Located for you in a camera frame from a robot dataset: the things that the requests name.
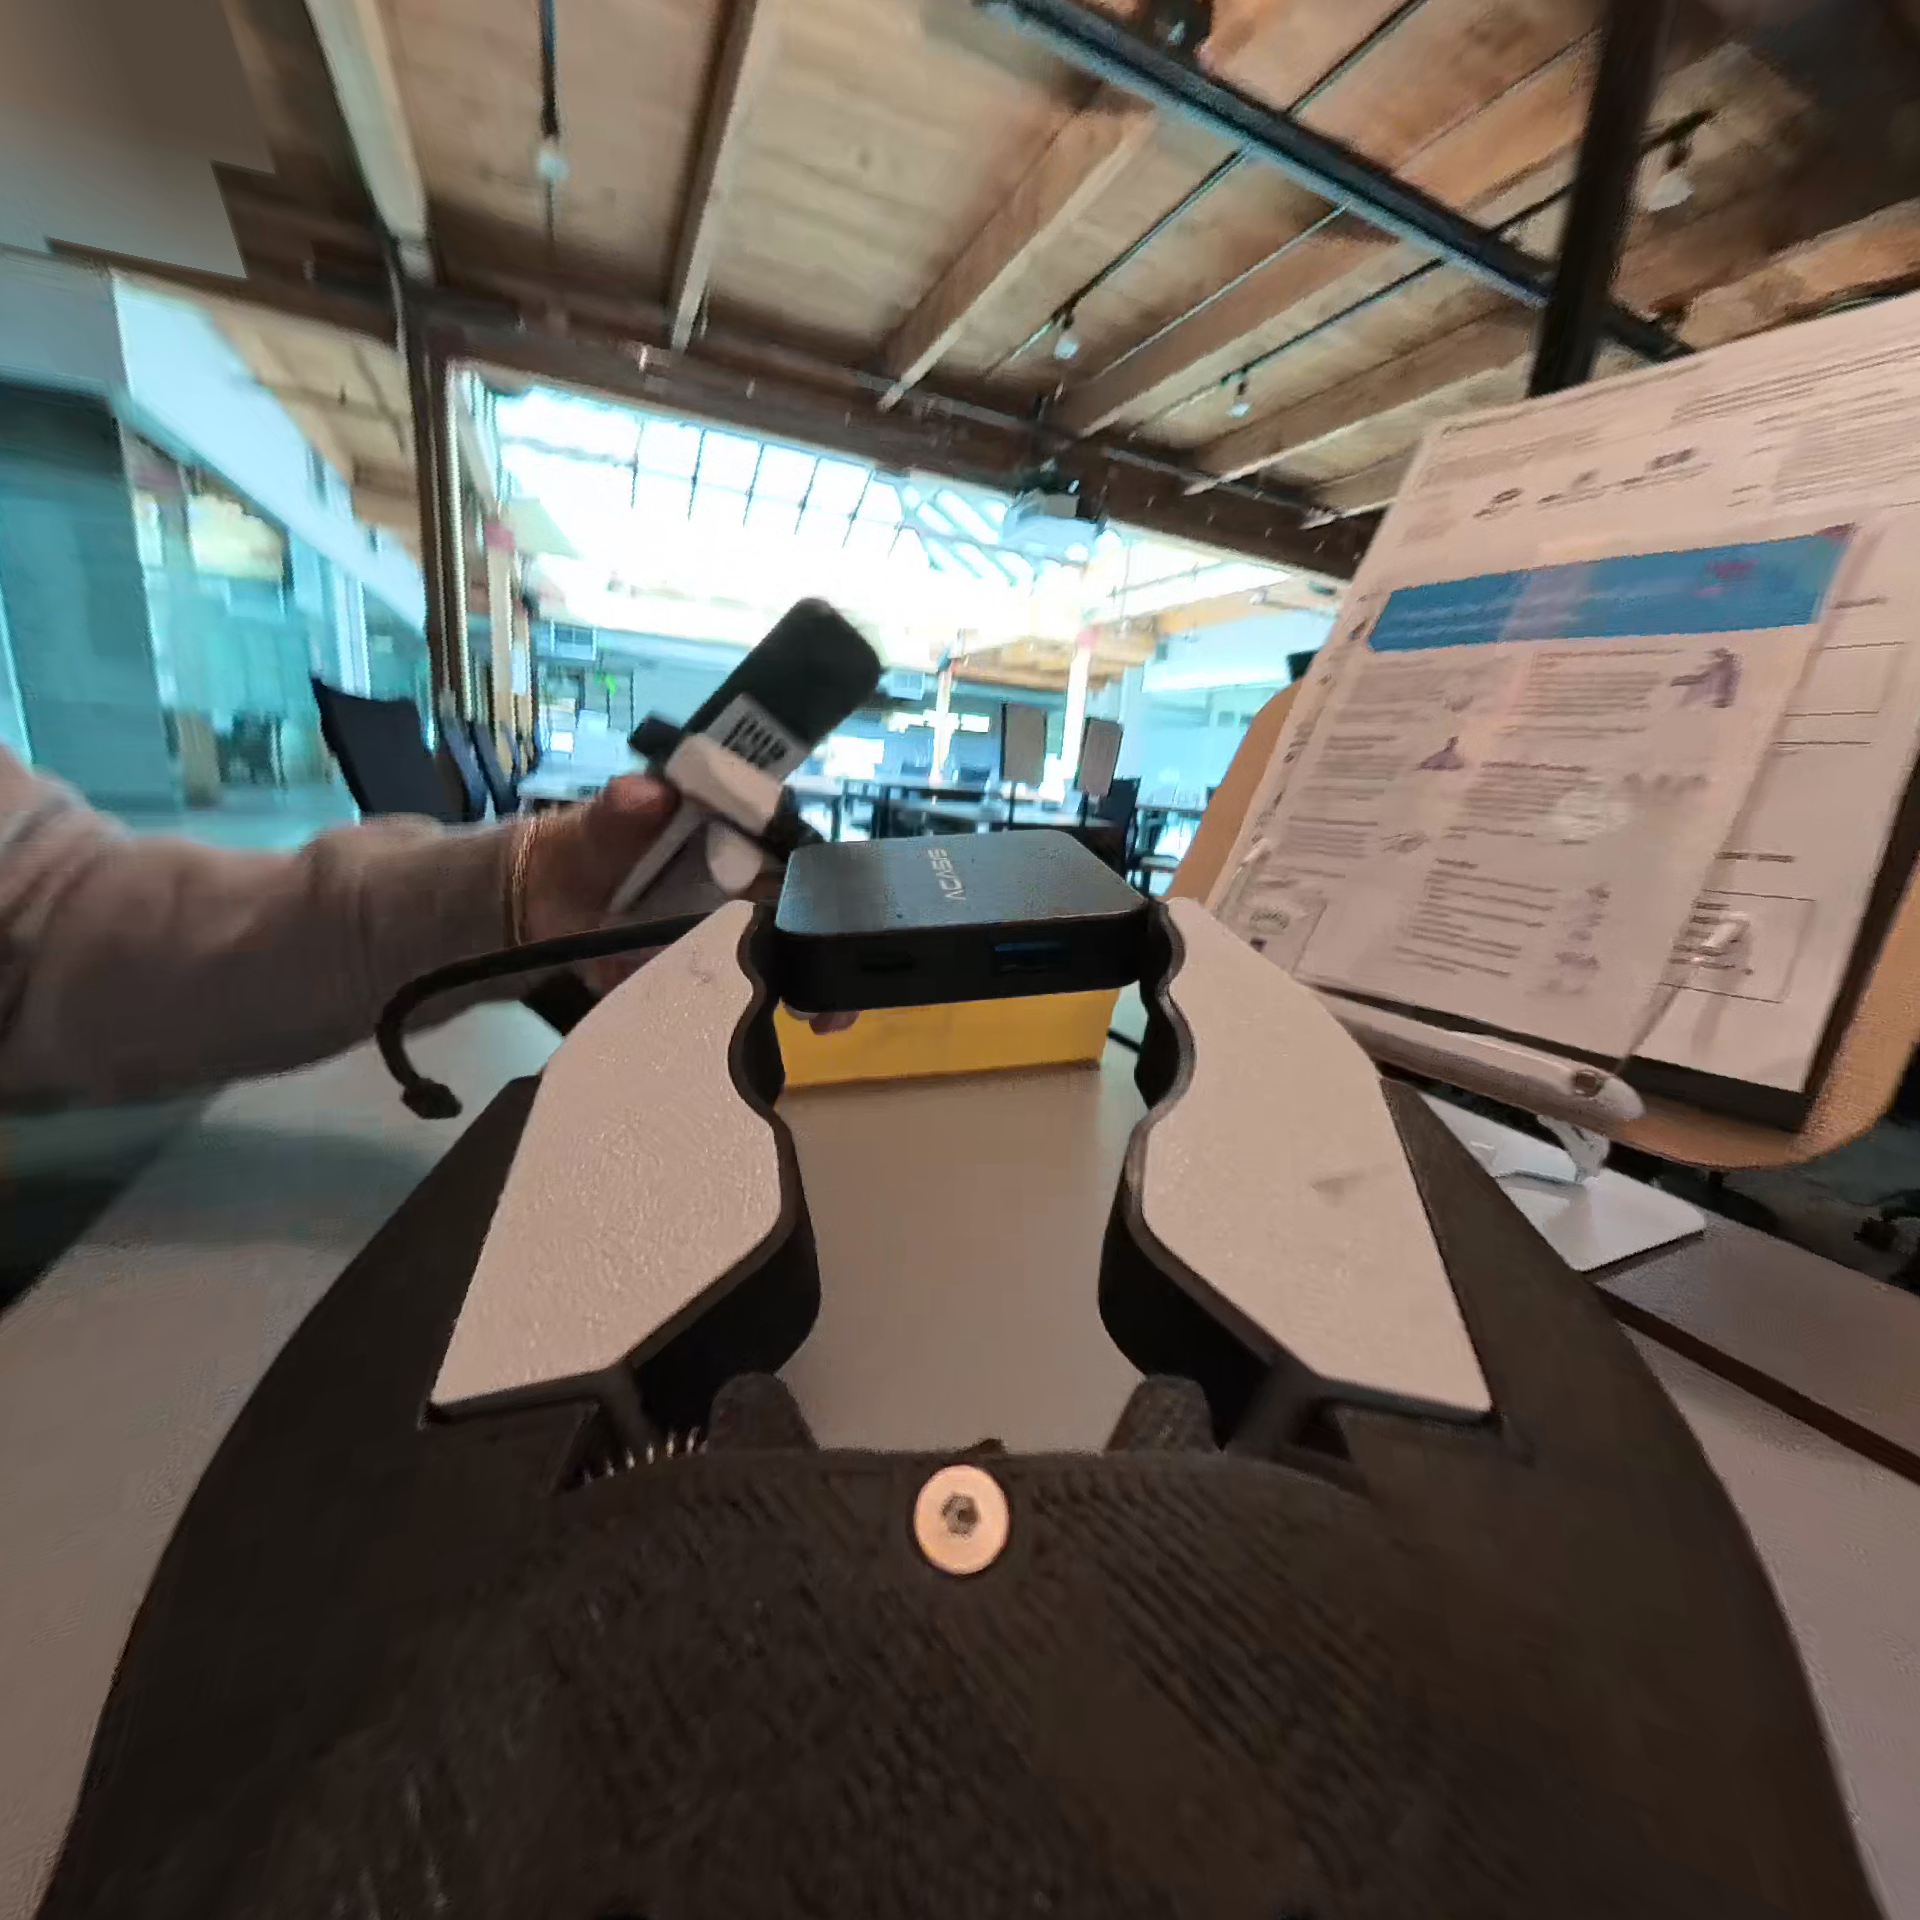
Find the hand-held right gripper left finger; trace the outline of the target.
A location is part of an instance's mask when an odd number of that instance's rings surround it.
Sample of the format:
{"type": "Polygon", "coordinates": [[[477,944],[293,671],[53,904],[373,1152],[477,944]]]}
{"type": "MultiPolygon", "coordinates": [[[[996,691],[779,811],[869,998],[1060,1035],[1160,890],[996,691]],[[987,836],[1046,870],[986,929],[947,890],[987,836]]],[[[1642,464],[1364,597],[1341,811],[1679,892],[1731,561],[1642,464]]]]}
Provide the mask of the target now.
{"type": "Polygon", "coordinates": [[[712,1416],[731,1377],[774,1377],[822,1313],[797,1152],[774,1107],[774,929],[723,904],[541,1063],[437,1416],[712,1416]]]}

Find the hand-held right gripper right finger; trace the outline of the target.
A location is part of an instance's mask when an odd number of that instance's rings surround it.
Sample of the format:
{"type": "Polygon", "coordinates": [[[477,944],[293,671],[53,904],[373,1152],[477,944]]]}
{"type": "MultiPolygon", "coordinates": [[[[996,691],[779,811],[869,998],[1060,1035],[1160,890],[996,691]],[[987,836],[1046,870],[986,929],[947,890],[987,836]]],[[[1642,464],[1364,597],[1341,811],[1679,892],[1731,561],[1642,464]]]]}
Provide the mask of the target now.
{"type": "Polygon", "coordinates": [[[1437,1231],[1364,1045],[1200,904],[1151,904],[1141,1129],[1101,1242],[1101,1324],[1208,1425],[1336,1406],[1485,1425],[1437,1231]]]}

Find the black mat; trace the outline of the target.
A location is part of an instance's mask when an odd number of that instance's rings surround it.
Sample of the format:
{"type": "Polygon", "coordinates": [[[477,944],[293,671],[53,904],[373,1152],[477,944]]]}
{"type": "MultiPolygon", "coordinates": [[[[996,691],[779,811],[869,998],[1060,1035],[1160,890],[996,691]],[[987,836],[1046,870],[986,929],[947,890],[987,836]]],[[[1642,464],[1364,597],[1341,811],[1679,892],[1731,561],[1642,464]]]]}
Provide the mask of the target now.
{"type": "Polygon", "coordinates": [[[1151,904],[1064,827],[822,839],[760,935],[788,1008],[918,1008],[1129,989],[1151,904]]]}

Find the yellow plastic bin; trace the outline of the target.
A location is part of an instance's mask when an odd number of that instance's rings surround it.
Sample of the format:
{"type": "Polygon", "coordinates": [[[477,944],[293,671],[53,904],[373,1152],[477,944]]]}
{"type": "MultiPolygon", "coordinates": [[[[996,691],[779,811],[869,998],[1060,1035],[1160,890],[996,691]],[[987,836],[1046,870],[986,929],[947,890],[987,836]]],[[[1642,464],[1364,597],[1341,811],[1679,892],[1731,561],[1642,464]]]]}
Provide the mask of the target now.
{"type": "Polygon", "coordinates": [[[774,1008],[788,1095],[1101,1063],[1122,989],[864,1008],[815,1030],[774,1008]]]}

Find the person's left forearm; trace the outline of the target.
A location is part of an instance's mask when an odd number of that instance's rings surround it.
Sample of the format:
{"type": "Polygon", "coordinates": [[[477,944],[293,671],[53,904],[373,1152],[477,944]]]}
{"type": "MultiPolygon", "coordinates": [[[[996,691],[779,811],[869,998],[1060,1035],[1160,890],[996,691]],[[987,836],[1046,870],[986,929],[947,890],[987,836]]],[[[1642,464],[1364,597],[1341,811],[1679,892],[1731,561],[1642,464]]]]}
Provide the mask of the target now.
{"type": "Polygon", "coordinates": [[[418,968],[510,944],[512,827],[364,819],[293,856],[127,836],[0,753],[0,1107],[299,1071],[418,968]]]}

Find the person's left hand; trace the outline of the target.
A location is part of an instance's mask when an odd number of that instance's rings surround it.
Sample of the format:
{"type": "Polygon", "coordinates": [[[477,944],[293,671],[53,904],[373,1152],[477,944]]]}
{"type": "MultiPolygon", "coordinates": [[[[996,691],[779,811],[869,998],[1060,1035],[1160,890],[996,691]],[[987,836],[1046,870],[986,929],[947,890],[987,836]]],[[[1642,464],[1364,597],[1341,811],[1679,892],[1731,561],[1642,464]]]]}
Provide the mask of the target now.
{"type": "Polygon", "coordinates": [[[617,775],[596,801],[512,819],[510,944],[558,944],[658,924],[658,904],[624,904],[631,870],[679,827],[679,792],[654,775],[617,775]]]}

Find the row of background tables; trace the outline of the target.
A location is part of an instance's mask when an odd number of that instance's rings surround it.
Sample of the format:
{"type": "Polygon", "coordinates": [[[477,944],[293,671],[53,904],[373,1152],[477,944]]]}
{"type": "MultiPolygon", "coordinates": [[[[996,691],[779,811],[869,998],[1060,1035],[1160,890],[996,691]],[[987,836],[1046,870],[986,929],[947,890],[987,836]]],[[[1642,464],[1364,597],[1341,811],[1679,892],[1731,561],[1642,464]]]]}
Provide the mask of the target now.
{"type": "Polygon", "coordinates": [[[788,779],[805,827],[826,839],[922,839],[922,836],[1008,836],[1008,827],[1060,827],[1078,845],[1095,845],[1122,879],[1175,890],[1175,870],[1190,860],[1200,836],[1200,810],[1141,801],[1135,779],[1122,779],[1108,801],[1017,801],[987,786],[947,786],[947,779],[839,779],[839,775],[790,775],[788,779]]]}

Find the white tray with wooden base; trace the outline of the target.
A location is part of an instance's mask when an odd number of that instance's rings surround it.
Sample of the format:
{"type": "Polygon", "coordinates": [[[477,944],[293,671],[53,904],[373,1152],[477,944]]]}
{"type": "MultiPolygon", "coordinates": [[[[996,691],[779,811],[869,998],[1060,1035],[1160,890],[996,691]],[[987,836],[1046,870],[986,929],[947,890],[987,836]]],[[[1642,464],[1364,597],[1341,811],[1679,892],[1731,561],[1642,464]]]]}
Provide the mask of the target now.
{"type": "Polygon", "coordinates": [[[1336,989],[1323,989],[1323,1007],[1378,1063],[1549,1129],[1549,1137],[1529,1137],[1501,1120],[1432,1097],[1450,1137],[1501,1182],[1501,1193],[1576,1277],[1661,1255],[1706,1231],[1701,1206],[1605,1164],[1616,1137],[1642,1120],[1642,1095],[1624,1071],[1521,1035],[1425,1026],[1336,989]]]}

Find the ceiling projector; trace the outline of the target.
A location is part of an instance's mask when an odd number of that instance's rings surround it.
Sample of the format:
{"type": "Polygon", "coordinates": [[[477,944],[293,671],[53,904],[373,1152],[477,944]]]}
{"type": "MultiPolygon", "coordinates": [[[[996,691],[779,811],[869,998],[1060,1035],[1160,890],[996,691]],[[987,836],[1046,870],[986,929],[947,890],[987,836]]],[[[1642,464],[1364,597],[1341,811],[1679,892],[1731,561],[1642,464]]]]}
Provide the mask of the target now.
{"type": "Polygon", "coordinates": [[[1078,490],[1017,490],[996,517],[996,551],[1029,561],[1095,561],[1108,517],[1078,490]]]}

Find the black chair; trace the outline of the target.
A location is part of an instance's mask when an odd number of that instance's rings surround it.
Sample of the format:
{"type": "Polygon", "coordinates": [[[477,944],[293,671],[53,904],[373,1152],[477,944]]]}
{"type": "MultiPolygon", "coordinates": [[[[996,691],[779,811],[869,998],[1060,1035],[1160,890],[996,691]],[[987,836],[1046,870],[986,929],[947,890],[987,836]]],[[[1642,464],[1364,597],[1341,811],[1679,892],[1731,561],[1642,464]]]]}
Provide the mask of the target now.
{"type": "Polygon", "coordinates": [[[512,819],[519,792],[496,757],[496,731],[442,710],[437,737],[418,731],[414,699],[364,699],[312,676],[325,753],[364,819],[512,819]]]}

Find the instruction sheet with blue banner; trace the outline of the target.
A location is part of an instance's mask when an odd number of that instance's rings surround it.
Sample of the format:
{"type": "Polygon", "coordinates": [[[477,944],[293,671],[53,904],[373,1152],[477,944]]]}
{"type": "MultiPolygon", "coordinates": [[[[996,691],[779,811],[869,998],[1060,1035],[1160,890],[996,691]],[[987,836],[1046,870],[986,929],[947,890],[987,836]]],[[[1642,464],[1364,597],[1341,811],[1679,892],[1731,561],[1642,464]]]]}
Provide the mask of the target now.
{"type": "Polygon", "coordinates": [[[1364,588],[1212,918],[1311,989],[1628,1057],[1856,517],[1364,588]]]}

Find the wooden document board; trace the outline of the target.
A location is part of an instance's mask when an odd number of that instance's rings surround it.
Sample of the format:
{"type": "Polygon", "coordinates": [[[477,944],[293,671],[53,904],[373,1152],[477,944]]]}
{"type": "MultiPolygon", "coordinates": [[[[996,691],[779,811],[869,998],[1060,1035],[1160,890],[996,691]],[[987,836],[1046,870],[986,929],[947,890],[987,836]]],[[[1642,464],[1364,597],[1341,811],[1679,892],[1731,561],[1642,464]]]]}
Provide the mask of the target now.
{"type": "MultiPolygon", "coordinates": [[[[1255,819],[1260,779],[1285,757],[1287,704],[1299,684],[1285,684],[1238,731],[1190,860],[1175,870],[1175,904],[1212,904],[1212,890],[1231,870],[1231,845],[1255,819]]],[[[1642,1120],[1598,1120],[1605,1147],[1632,1147],[1678,1164],[1740,1173],[1740,1164],[1806,1164],[1844,1137],[1856,1137],[1871,1120],[1891,1115],[1891,1095],[1920,1045],[1920,873],[1909,870],[1909,890],[1891,892],[1891,918],[1878,929],[1878,950],[1866,956],[1866,986],[1851,998],[1851,1019],[1832,1035],[1832,1063],[1810,1095],[1810,1115],[1796,1130],[1739,1120],[1694,1097],[1650,1097],[1642,1120]]]]}

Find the plain white instruction sheet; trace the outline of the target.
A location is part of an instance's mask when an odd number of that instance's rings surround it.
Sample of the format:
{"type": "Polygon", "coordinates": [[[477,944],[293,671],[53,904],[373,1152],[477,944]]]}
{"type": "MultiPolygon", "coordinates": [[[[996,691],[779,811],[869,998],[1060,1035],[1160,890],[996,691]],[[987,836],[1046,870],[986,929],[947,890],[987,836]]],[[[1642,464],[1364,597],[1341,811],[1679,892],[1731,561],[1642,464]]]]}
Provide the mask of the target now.
{"type": "Polygon", "coordinates": [[[1806,676],[1678,944],[1632,1077],[1796,1129],[1916,873],[1920,292],[1466,413],[1391,517],[1378,652],[1810,624],[1806,676]]]}

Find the black steel column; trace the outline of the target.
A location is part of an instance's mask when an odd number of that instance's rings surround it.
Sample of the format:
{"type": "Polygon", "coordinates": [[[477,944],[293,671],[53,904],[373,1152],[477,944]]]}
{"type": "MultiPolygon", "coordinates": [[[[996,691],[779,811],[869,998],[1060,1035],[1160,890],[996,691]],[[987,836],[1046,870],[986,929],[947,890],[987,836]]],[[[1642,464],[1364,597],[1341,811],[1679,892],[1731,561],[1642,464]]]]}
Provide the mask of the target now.
{"type": "Polygon", "coordinates": [[[1654,321],[1616,300],[1667,15],[1667,0],[1605,0],[1576,195],[1529,369],[1530,403],[1591,378],[1598,349],[1628,349],[1632,359],[1679,354],[1654,321]]]}

